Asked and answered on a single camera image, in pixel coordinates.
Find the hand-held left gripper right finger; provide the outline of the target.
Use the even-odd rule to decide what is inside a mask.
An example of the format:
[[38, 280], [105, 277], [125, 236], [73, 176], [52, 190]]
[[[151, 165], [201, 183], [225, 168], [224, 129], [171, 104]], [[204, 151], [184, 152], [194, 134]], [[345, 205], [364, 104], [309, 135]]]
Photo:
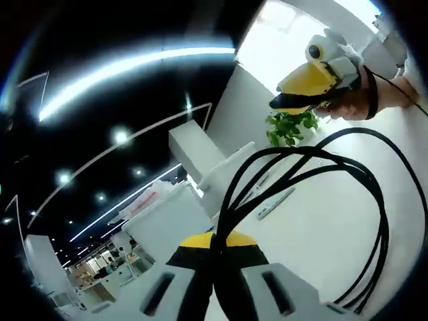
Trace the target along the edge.
[[226, 239], [226, 316], [229, 320], [359, 320], [320, 301], [316, 288], [279, 263], [269, 263], [257, 242], [232, 232]]

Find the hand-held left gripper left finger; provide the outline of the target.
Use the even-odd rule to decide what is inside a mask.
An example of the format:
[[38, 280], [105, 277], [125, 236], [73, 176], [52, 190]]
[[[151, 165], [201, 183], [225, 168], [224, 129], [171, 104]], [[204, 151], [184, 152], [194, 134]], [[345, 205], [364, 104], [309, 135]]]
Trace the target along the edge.
[[204, 320], [213, 293], [213, 232], [186, 238], [166, 263], [146, 274], [141, 320]]

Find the person's right hand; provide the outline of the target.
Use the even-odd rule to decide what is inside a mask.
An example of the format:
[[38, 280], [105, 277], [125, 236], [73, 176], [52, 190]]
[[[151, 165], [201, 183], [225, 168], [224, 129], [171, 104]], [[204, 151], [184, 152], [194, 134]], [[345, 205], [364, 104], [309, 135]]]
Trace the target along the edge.
[[361, 86], [358, 90], [346, 92], [343, 96], [331, 100], [325, 107], [316, 109], [316, 115], [332, 119], [365, 120], [368, 115], [368, 76], [363, 65], [358, 67]]

